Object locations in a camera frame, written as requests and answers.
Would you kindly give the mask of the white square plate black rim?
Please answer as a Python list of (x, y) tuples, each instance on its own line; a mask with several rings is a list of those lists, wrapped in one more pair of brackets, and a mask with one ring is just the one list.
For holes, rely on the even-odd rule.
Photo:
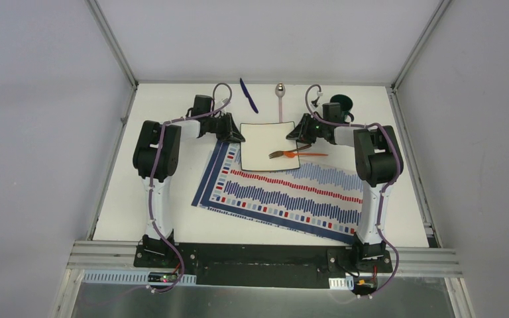
[(293, 121), (285, 123), (247, 124), (240, 126), (245, 141), (241, 143), (241, 169), (248, 172), (277, 172), (296, 170), (300, 161), (281, 156), (269, 158), (275, 151), (293, 150), (298, 147), (295, 140), (286, 136), (294, 130)]

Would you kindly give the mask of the blue striped placemat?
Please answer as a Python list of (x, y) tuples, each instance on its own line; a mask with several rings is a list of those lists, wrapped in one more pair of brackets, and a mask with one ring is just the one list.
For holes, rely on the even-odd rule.
[(242, 170), (238, 144), (217, 142), (192, 205), (351, 245), (361, 220), (355, 172), (300, 161), (283, 172)]

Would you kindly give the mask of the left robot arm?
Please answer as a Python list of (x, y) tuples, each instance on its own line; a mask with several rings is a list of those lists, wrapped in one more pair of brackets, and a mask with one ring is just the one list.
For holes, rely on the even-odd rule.
[(147, 193), (148, 223), (142, 238), (150, 259), (160, 268), (171, 266), (176, 251), (170, 245), (174, 225), (169, 212), (170, 183), (178, 167), (180, 144), (184, 140), (214, 134), (222, 142), (240, 143), (245, 138), (232, 114), (224, 113), (163, 125), (145, 121), (133, 154), (133, 166)]

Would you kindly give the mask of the brown wooden fork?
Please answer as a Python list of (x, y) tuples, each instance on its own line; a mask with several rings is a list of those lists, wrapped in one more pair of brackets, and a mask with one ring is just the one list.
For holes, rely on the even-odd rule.
[(301, 147), (298, 147), (298, 148), (295, 148), (293, 150), (277, 150), (277, 151), (274, 151), (274, 152), (271, 152), (268, 157), (270, 159), (273, 159), (273, 158), (278, 158), (278, 157), (281, 157), (281, 156), (285, 156), (287, 153), (289, 152), (299, 152), (301, 150), (305, 150), (305, 149), (309, 149), (311, 148), (311, 145), (310, 144), (306, 144), (304, 146), (301, 146)]

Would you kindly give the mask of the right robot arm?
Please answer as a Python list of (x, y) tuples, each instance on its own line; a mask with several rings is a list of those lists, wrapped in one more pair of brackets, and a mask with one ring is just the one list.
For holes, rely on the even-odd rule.
[(391, 187), (404, 170), (394, 128), (378, 123), (333, 123), (306, 113), (286, 138), (304, 144), (322, 138), (353, 148), (357, 175), (363, 184), (363, 205), (349, 260), (354, 269), (367, 271), (384, 256), (386, 208)]

